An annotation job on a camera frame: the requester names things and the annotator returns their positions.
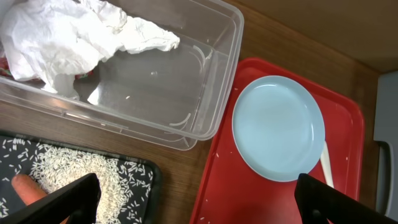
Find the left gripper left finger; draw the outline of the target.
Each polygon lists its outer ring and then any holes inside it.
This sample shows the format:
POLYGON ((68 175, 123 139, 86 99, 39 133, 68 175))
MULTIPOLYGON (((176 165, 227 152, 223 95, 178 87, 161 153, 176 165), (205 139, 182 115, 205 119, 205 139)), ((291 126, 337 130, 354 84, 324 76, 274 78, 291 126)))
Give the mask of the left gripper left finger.
POLYGON ((101 198, 100 182, 94 173, 86 174, 18 212, 1 219, 5 224, 31 223, 45 214, 68 223, 96 223, 101 198))

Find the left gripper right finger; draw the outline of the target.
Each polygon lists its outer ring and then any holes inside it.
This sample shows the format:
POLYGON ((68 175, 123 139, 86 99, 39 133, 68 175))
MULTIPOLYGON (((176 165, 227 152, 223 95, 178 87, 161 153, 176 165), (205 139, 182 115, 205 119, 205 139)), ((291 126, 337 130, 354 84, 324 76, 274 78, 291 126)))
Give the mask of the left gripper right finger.
POLYGON ((397 224, 308 174, 300 174, 294 192, 303 224, 397 224))

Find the large white tissue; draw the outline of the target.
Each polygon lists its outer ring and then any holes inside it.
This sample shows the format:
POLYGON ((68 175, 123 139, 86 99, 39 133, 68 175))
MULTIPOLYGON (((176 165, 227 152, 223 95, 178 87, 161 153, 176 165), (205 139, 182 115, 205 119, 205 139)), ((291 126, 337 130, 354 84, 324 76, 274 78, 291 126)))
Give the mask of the large white tissue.
POLYGON ((19 82, 41 79, 50 92, 74 95, 76 75, 90 72, 122 47, 88 6, 75 1, 26 1, 3 12, 1 43, 19 82))

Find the orange carrot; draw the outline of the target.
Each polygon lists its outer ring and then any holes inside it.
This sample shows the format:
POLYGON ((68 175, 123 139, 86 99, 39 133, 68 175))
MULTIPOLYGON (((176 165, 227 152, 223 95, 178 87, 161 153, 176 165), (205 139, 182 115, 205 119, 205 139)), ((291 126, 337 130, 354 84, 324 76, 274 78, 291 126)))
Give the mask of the orange carrot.
MULTIPOLYGON (((34 202, 39 201, 47 196, 47 193, 35 182, 30 176, 25 174, 17 174, 12 178, 11 181, 13 189, 18 194, 19 198, 25 203, 26 206, 33 204, 34 202)), ((65 218, 63 221, 59 219, 54 220, 53 215, 45 214, 41 216, 40 219, 30 218, 29 221, 31 223, 60 223, 67 224, 68 218, 65 218)))

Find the small white tissue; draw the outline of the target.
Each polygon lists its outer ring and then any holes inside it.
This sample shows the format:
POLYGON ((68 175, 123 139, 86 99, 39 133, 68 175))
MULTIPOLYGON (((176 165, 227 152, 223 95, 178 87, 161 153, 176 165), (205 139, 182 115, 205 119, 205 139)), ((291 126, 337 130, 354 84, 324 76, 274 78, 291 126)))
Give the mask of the small white tissue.
POLYGON ((127 17, 127 22, 117 35, 122 43, 121 51, 139 54, 158 49, 168 52, 179 46, 180 38, 173 32, 164 30, 151 21, 140 17, 127 17))

